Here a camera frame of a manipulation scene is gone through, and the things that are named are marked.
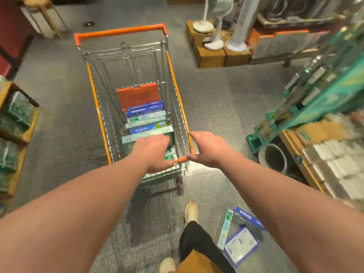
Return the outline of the beige shoe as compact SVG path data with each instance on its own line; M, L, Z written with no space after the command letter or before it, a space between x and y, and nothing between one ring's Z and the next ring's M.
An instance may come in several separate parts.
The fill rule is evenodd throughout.
M176 272L176 264L172 257L166 257L161 262L158 273L174 273Z
M198 223L198 204L196 202L189 202L184 211L185 225L194 221Z

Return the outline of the blue white windowed box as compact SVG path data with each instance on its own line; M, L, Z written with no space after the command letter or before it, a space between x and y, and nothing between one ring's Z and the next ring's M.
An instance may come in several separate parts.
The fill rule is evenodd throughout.
M246 260L259 247L258 240L250 232L247 226L242 226L225 243L224 256L234 269Z

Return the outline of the row of orange white boxes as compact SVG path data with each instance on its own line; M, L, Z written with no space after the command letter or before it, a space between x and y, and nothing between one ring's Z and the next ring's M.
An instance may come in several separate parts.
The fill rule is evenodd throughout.
M247 44L253 59L277 57L317 49L329 33L329 30L265 31L253 28Z

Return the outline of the stack of green packets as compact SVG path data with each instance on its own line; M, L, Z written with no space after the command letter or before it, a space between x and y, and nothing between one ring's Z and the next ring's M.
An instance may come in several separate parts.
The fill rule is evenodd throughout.
M0 194L9 194L25 146L23 137L32 125L35 110L20 91L12 92L0 107Z

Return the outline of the green metal shelf rack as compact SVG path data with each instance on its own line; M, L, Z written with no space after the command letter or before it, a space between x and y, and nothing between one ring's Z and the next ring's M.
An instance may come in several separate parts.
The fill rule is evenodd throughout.
M285 86L282 102L246 137L251 153L257 156L284 129L320 119L362 90L364 13L357 13L330 31L307 66Z

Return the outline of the person's tan garment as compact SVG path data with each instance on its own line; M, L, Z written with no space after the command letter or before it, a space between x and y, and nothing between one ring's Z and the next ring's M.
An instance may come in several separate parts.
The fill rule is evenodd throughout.
M180 263L175 273L223 273L208 257L196 250Z

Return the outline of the slim green white box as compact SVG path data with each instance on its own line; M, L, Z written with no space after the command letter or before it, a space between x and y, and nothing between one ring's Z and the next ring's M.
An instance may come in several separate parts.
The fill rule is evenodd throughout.
M227 209L223 222L222 222L222 227L221 227L221 231L220 231L220 235L219 235L219 239L217 242L217 247L223 251L225 248L225 243L227 241L227 237L229 234L229 230L230 230L230 226L231 226L231 222L233 219L233 215L234 215L234 211L231 209Z

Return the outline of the dark blue box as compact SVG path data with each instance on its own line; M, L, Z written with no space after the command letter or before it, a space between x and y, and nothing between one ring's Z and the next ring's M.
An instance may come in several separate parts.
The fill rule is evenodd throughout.
M236 216L241 222L245 222L247 224L255 226L260 230L266 231L265 227L262 225L261 221L258 218L244 211L239 206L235 207L234 216Z

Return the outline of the wooden stool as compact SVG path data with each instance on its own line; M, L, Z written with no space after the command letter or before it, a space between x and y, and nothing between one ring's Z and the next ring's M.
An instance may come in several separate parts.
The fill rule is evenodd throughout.
M55 32L55 35L53 38L58 39L59 41L64 41L65 38L62 34L62 32L59 30L57 25L54 23L52 17L48 13L48 10L52 9L56 13L57 17L61 21L62 25L66 29L64 32L70 31L69 27L67 26L66 22L61 17L59 11L57 10L56 6L53 4L51 0L16 0L17 2L20 2L24 5L25 10L27 11L28 15L30 16L30 19L34 22L37 31L44 36L44 33L38 23L38 21L34 17L34 13L40 13L45 22L48 24L48 26L51 28L52 31Z

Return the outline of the white tower fan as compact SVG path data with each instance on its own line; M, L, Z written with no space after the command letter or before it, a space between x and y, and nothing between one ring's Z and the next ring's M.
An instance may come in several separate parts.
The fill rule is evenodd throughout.
M261 0L238 0L234 19L233 34L225 46L234 52L248 49L246 44L251 29L256 21Z

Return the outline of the wooden display blocks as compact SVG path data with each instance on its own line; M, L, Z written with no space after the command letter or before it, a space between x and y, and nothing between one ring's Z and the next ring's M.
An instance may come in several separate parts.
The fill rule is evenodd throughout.
M252 53L249 49L242 52L235 52L227 48L226 44L232 37L232 28L221 31L220 35L224 46L220 50L207 50L202 43L206 37L215 36L216 29L209 33L199 33L193 29L194 20L187 20L185 24L185 34L189 46L193 52L198 68L220 68L234 67L249 64Z

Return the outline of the orange trimmed metal shopping cart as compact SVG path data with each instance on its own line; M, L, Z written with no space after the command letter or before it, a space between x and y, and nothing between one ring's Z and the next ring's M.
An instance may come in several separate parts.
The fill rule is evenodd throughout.
M127 112L147 103L160 102L170 145L166 159L173 167L147 174L139 187L150 192L153 185L174 181L183 187L188 172L188 154L195 154L189 126L171 64L168 33L164 23L125 27L108 31L75 33L75 43L87 65L108 163L125 158L135 142L127 127L146 120L146 115L129 117Z

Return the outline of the small white pedestal fan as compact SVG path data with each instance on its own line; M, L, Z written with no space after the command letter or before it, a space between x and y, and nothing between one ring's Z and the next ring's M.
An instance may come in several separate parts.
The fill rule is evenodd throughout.
M221 36L223 19L224 19L223 17L218 18L215 35L213 37L206 37L203 39L202 46L205 49L211 51L218 51L223 49L224 41Z

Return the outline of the wooden display platform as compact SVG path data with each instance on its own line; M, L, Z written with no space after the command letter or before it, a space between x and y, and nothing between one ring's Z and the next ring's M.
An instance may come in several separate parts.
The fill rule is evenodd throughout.
M285 129L279 133L279 137L300 169L308 185L320 191L321 193L326 194L320 182L316 179L315 175L310 169L309 164L307 164L304 158L300 155L300 150L304 148L304 145L296 135L295 131L291 129Z

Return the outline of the person's right forearm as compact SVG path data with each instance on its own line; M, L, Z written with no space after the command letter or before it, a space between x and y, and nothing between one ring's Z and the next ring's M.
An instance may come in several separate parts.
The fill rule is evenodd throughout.
M300 273L364 273L364 214L225 151L219 168Z

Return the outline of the person's black trouser leg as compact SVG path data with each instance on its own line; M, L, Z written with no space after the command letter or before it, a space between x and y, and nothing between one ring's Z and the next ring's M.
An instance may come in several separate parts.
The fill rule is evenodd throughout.
M236 273L211 236L194 221L185 226L180 237L180 263L188 257L192 250L208 257L223 273Z

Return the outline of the grey round bucket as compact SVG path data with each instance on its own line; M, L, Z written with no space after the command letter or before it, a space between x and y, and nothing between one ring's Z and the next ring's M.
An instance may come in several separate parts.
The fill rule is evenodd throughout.
M259 164L263 167L286 175L288 163L284 152L279 146L271 143L262 146L258 151L257 158Z

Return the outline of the row of blue green boxes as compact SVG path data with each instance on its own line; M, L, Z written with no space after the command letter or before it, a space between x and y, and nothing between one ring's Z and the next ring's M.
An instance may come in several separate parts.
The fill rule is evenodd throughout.
M126 115L126 135L122 137L122 147L126 156L131 153L139 138L163 134L170 137L165 159L177 159L174 127L168 119L164 101L159 100L130 107L126 111Z

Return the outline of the wooden shelf unit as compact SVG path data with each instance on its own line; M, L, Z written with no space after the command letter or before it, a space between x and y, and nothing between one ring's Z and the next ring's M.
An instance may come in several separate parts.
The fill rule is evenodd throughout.
M36 106L36 110L35 110L35 114L34 114L34 120L32 122L32 125L30 127L30 129L25 133L24 135L24 140L25 140L25 146L20 154L20 161L19 161L19 168L18 171L16 172L16 174L13 176L13 178L11 179L11 186L9 189L9 194L0 194L0 200L8 200L12 197L14 197L15 192L16 192L16 187L17 184L19 182L20 179L20 175L21 175L21 171L22 168L24 166L25 163L25 157L28 151L28 146L31 142L31 138L35 129L35 125L37 123L38 120L38 115L39 115L39 104L32 98L30 97L27 93L25 93L24 90L22 90L20 87L18 87L14 82L11 81L3 81L0 84L0 107L3 105L6 97L10 96L10 94L14 91L20 91L22 92L25 96L27 96L31 103Z

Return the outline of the stack of white packets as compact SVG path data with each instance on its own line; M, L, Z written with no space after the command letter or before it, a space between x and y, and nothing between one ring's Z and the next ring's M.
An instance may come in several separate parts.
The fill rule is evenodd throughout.
M300 150L325 193L364 203L364 139L328 140Z

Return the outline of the brown cardboard box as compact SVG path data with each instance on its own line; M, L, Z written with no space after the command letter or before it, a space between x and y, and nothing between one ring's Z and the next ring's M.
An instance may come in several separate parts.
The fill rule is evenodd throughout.
M301 125L294 132L305 147L328 140L347 140L349 138L344 126L327 120Z

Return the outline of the person's right hand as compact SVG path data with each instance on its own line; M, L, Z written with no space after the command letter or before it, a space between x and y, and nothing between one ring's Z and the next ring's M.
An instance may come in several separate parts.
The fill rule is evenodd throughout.
M209 168L219 168L223 155L233 151L222 137L211 132L191 131L188 135L197 144L198 154L204 156L202 165Z

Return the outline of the red counter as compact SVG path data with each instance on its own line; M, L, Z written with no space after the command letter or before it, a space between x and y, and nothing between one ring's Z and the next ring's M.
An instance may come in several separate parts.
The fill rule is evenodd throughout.
M0 75L15 77L35 34L15 0L0 0Z

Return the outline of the person's left hand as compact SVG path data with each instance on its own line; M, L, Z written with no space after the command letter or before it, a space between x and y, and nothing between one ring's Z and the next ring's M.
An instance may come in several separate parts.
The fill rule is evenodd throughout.
M166 156L170 137L163 134L139 138L129 156L143 168L145 174L160 171L160 159Z

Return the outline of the person's left forearm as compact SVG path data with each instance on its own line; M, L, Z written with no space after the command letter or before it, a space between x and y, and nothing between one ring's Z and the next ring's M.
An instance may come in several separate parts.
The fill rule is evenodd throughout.
M150 165L129 155L6 215L0 273L88 273Z

